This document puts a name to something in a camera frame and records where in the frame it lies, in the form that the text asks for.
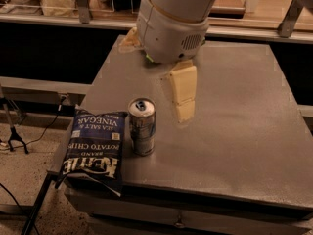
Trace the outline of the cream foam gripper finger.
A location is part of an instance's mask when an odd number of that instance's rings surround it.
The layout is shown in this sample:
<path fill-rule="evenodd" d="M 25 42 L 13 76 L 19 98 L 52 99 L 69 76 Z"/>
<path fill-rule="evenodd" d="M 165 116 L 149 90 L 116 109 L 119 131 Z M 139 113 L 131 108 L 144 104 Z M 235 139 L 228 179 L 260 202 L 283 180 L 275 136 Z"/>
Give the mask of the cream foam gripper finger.
<path fill-rule="evenodd" d="M 197 67 L 192 60 L 177 63 L 169 72 L 173 104 L 178 122 L 194 116 L 197 92 Z"/>
<path fill-rule="evenodd" d="M 132 27 L 126 36 L 119 43 L 118 50 L 120 53 L 131 53 L 137 50 L 142 50 L 143 46 L 139 40 L 138 29 Z"/>

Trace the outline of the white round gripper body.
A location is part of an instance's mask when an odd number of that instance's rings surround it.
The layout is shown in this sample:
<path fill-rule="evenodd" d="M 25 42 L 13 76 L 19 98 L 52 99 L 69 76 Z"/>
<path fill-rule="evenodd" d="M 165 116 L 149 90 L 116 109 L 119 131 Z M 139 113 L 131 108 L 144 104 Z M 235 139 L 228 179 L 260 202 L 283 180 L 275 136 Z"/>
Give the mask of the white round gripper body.
<path fill-rule="evenodd" d="M 192 59 L 207 31 L 207 0 L 141 0 L 139 40 L 155 63 Z"/>

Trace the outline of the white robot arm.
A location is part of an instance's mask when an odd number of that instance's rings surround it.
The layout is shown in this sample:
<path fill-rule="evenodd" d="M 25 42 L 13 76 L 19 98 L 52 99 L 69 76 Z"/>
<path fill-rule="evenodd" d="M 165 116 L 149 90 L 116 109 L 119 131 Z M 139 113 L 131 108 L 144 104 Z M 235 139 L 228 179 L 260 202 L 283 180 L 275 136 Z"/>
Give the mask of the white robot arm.
<path fill-rule="evenodd" d="M 136 26 L 119 45 L 121 53 L 143 50 L 155 64 L 170 64 L 177 121 L 192 119 L 196 105 L 197 67 L 193 58 L 205 41 L 215 0 L 141 0 Z"/>

